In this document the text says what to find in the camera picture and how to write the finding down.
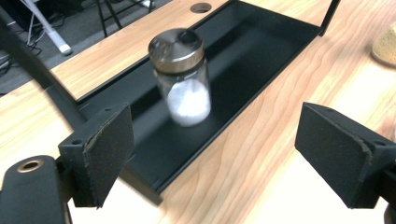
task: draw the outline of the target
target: white powder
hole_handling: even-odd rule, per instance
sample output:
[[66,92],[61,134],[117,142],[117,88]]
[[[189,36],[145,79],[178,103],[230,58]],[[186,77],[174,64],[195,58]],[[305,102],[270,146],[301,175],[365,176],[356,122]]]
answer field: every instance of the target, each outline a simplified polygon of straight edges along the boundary
[[167,103],[172,118],[182,126],[197,124],[210,112],[209,91],[194,79],[175,84],[168,93]]

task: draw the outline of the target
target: wooden tabletop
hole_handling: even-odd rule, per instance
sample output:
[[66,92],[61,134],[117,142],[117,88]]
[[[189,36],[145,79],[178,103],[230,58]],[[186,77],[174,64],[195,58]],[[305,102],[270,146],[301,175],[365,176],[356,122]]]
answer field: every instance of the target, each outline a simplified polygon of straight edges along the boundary
[[[145,56],[156,34],[206,16],[190,12],[198,2],[174,0],[52,72],[81,97]],[[320,25],[331,1],[247,2]],[[159,207],[118,181],[102,209],[70,203],[75,223],[382,223],[385,202],[374,210],[347,209],[293,145],[303,102],[332,107],[391,138],[396,73],[374,61],[370,47],[396,21],[395,12],[392,0],[342,1],[326,35],[163,192]],[[57,145],[71,132],[33,81],[0,98],[0,123],[0,174],[30,156],[59,156]]]

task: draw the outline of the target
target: light wood surface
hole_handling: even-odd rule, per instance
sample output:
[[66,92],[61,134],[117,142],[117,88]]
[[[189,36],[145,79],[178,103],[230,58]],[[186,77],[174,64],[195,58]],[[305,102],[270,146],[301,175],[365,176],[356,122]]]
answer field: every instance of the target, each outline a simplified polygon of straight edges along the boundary
[[[320,25],[329,1],[247,0]],[[80,97],[147,54],[150,39],[190,26],[199,1],[173,1],[52,72]],[[216,8],[225,0],[210,1]],[[396,73],[372,59],[374,38],[396,21],[392,0],[342,1],[328,32],[290,66],[163,193],[159,207],[118,181],[102,209],[75,223],[382,223],[386,204],[348,210],[293,144],[303,102],[330,106],[391,137]],[[34,82],[0,98],[0,172],[23,158],[57,156],[70,129]]]

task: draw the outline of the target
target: black rod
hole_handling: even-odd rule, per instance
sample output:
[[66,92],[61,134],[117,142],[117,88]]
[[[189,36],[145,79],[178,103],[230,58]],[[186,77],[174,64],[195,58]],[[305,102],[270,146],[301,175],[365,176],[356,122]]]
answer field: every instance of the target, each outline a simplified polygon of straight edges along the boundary
[[326,16],[323,19],[322,24],[320,25],[321,31],[319,33],[320,36],[324,36],[327,28],[329,27],[330,21],[332,21],[332,16],[335,13],[335,10],[338,8],[341,0],[332,0],[330,3],[329,9],[327,10]]
[[73,96],[19,38],[12,34],[2,18],[0,18],[0,49],[7,51],[38,82],[73,129],[85,122],[84,117],[77,110]]

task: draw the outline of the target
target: floor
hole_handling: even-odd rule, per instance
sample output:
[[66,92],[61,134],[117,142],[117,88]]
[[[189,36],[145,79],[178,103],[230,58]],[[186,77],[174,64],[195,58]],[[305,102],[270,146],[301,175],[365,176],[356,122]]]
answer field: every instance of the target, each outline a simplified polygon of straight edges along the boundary
[[[130,1],[134,0],[110,0],[116,11],[131,5]],[[155,10],[170,2],[170,0],[154,0],[154,2]],[[37,32],[32,38],[31,42],[34,43],[35,40],[36,42],[29,49],[48,69],[70,59],[105,38],[95,0],[84,0],[81,4],[83,6],[82,12],[77,12],[67,17],[55,12],[49,19],[52,27],[73,50],[72,54],[68,56],[62,55],[48,36],[42,32]],[[101,0],[101,6],[105,17],[110,15],[103,0]],[[131,7],[119,15],[120,23],[122,26],[126,26],[147,15],[148,12],[149,10],[142,4]],[[7,17],[2,8],[0,8],[0,14]],[[9,16],[7,17],[7,23],[14,34],[21,41],[27,43],[27,32],[24,32]],[[118,27],[113,20],[106,21],[106,28],[110,35],[118,31]],[[30,76],[12,60],[12,57],[9,57],[5,51],[0,50],[0,97],[30,80]]]

